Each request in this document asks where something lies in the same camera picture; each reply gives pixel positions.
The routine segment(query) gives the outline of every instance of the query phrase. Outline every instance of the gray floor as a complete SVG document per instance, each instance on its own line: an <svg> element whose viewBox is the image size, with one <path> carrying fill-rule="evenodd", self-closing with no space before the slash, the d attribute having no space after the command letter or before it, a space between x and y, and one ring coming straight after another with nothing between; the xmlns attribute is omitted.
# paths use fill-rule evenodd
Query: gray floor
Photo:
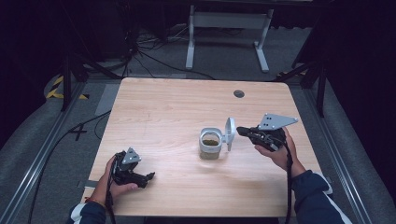
<svg viewBox="0 0 396 224"><path fill-rule="evenodd" d="M179 68L178 70L158 63L148 56L136 55L140 62L132 59L128 76L207 79L207 76L202 75L206 74L219 80L268 81L274 79L279 72L291 70L291 64L309 32L309 29L283 28L271 29L268 32L264 44L265 56L270 67L268 74L261 71L252 47L254 37L259 35L257 32L212 30L202 31L196 36L192 71L184 69L188 46L185 40L188 37L184 35L177 42L166 44L159 49L143 51L163 63ZM117 63L115 61L108 60L104 65ZM121 68L114 72L121 74L122 70ZM54 79L43 90L43 94L48 93ZM293 77L286 83L290 86L322 172L332 181L335 202L353 223L394 223L396 212L393 202L367 158L342 107L338 104L331 85L328 83L326 87L325 118L319 119L316 110L311 106L316 92L315 87L312 90L302 90L297 84L299 80L300 77ZM18 206L11 206L11 208L7 206L14 196L18 196L15 192L25 174L29 173L28 169L37 153L47 143L49 133L51 129L53 130L53 125L59 116L64 116L64 124L56 134L56 140L77 124L111 108L119 83L118 80L109 79L101 74L91 74L85 84L75 83L75 90L77 86L82 85L81 93L90 95L88 100L76 100L66 114L61 114L62 99L49 98L20 126L0 150L0 211L13 210L10 222L26 223L28 220L35 187L26 190L29 194L21 199ZM70 133L55 148L40 183L32 223L63 223L66 220L69 208L80 200L83 192L80 183L84 183L88 178L106 121L107 117L104 117L85 124L84 130L87 132L78 141L76 141L76 135ZM325 134L326 130L331 134L330 143L329 137ZM357 210L356 205L353 204L354 200L358 199L351 198L345 180L333 162L331 150L334 148L339 151L363 202L363 210L367 212L371 221L361 220L361 215L358 213L361 210ZM118 217L118 223L142 222L143 217Z"/></svg>

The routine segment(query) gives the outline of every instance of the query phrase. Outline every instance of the wooden table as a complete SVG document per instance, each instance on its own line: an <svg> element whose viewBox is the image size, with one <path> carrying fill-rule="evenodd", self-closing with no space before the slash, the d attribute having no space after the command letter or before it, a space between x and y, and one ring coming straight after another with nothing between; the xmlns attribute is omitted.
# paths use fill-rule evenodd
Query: wooden table
<svg viewBox="0 0 396 224"><path fill-rule="evenodd" d="M245 96L235 97L236 90ZM300 119L283 83L125 78L89 179L98 180L109 158L133 147L142 158L134 171L156 175L145 189L119 198L116 215L284 217L286 173L246 137L236 134L230 152L223 144L218 160L199 157L203 128L224 132L228 117L236 127L254 127L264 113ZM303 122L288 129L305 168L320 171ZM91 193L85 189L84 196Z"/></svg>

